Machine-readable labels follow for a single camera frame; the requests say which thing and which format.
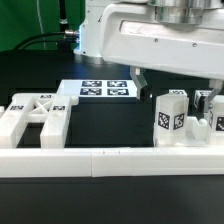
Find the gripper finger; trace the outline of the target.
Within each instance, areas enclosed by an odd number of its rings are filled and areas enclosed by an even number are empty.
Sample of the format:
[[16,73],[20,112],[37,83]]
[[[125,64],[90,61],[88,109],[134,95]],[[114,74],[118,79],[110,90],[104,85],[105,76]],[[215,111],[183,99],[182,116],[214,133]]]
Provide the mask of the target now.
[[204,99],[204,109],[203,112],[207,113],[210,108],[210,103],[214,99],[216,95],[218,95],[221,90],[223,89],[223,81],[218,79],[210,79],[209,80],[209,87],[212,91],[209,95]]

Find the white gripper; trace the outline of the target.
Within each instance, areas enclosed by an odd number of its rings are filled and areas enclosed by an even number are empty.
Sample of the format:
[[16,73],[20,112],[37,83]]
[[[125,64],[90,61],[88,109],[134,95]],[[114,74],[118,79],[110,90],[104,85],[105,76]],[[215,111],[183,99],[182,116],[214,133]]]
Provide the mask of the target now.
[[151,94],[143,68],[224,80],[224,0],[110,4],[102,14],[100,53],[131,66],[139,100]]

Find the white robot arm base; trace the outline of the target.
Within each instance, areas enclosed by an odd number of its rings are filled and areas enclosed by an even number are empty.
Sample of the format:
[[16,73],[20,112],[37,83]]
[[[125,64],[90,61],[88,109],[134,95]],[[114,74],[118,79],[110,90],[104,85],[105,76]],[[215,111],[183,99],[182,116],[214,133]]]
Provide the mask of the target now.
[[76,61],[105,64],[100,51],[100,26],[105,8],[113,0],[85,0],[85,18],[79,26],[79,44],[74,49]]

